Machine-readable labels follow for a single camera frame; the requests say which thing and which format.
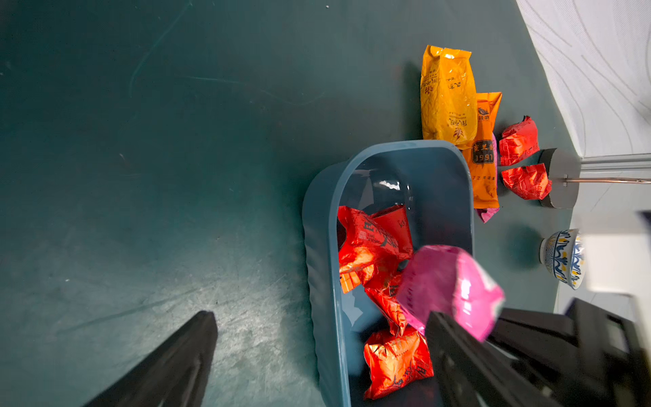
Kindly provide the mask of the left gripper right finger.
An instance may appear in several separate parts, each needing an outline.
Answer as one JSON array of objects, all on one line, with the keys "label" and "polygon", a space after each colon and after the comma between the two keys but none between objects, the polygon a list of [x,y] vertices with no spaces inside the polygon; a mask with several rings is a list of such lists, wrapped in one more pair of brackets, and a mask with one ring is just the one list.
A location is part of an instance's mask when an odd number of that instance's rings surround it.
[{"label": "left gripper right finger", "polygon": [[443,406],[557,406],[454,318],[430,313],[427,345]]}]

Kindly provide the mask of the small magenta tea bag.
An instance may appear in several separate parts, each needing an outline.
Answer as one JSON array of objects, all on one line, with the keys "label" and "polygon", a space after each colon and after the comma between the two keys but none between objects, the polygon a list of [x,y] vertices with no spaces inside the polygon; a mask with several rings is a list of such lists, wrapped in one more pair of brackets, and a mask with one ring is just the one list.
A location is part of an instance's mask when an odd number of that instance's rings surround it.
[{"label": "small magenta tea bag", "polygon": [[[498,171],[498,164],[499,164],[498,143],[494,134],[492,134],[492,143],[493,143],[493,167],[495,171]],[[488,223],[499,211],[500,211],[499,206],[497,208],[476,209],[476,213],[478,214],[479,218],[484,224]]]}]

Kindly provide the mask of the blue plastic storage box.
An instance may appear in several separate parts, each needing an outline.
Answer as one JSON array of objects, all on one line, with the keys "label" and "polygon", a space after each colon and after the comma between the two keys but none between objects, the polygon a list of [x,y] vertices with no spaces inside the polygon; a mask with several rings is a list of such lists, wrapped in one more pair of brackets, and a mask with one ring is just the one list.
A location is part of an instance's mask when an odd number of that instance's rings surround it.
[{"label": "blue plastic storage box", "polygon": [[342,291],[337,211],[348,206],[374,214],[393,205],[406,208],[416,248],[474,249],[470,173],[448,142],[376,144],[313,179],[302,217],[319,387],[328,406],[367,405],[364,343],[388,325],[363,288]]}]

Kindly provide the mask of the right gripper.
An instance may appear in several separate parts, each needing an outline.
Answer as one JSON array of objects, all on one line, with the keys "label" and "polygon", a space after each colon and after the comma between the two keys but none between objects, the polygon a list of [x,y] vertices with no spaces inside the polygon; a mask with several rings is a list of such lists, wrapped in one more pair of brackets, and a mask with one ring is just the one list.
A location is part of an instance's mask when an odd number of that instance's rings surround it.
[{"label": "right gripper", "polygon": [[503,309],[489,341],[562,406],[649,406],[649,354],[636,325],[576,298],[564,314]]}]

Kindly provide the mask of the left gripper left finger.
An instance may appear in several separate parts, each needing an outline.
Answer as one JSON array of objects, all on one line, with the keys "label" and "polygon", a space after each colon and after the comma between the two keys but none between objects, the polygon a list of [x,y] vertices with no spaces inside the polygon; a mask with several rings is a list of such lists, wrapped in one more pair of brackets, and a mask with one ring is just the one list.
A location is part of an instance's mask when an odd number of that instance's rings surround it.
[{"label": "left gripper left finger", "polygon": [[218,339],[215,314],[202,310],[88,406],[200,406]]}]

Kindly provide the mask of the large magenta tea bag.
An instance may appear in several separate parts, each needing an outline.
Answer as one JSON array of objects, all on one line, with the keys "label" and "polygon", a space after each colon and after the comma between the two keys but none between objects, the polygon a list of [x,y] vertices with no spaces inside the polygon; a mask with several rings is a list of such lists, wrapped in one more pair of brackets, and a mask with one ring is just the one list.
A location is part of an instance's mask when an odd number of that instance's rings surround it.
[{"label": "large magenta tea bag", "polygon": [[476,340],[493,331],[505,302],[503,289],[464,249],[447,245],[420,248],[402,272],[396,299],[405,319],[420,333],[430,313],[454,318]]}]

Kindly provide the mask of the red tea bag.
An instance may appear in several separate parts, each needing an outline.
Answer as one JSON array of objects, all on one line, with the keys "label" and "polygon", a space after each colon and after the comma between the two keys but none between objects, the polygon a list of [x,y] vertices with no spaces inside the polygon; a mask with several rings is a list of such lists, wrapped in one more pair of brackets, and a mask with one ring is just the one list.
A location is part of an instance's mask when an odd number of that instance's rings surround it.
[{"label": "red tea bag", "polygon": [[398,302],[397,295],[403,281],[402,273],[392,273],[374,276],[364,286],[364,291],[371,301],[381,310],[389,324],[389,331],[394,336],[403,336],[408,322],[403,308]]},{"label": "red tea bag", "polygon": [[362,210],[338,208],[337,221],[344,238],[338,250],[339,278],[342,291],[349,293],[365,286],[374,276],[396,271],[403,261],[398,258],[398,243]]},{"label": "red tea bag", "polygon": [[542,200],[552,191],[545,164],[509,169],[501,173],[508,190],[524,200]]},{"label": "red tea bag", "polygon": [[378,400],[410,383],[434,377],[427,341],[413,327],[406,327],[402,336],[389,330],[371,334],[364,344],[364,360],[371,377],[364,392],[367,400]]},{"label": "red tea bag", "polygon": [[409,260],[413,256],[414,246],[405,206],[394,205],[375,213],[371,218],[379,227],[396,239],[399,260]]},{"label": "red tea bag", "polygon": [[499,165],[514,166],[540,151],[535,121],[525,116],[520,123],[507,127],[498,143]]}]

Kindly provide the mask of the yellow tea bag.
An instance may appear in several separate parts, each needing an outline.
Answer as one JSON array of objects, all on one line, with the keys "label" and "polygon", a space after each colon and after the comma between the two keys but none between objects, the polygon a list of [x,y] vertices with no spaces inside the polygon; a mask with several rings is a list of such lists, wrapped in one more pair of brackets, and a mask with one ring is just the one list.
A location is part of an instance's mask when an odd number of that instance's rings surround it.
[{"label": "yellow tea bag", "polygon": [[427,46],[420,75],[420,113],[425,140],[468,147],[478,129],[471,52]]}]

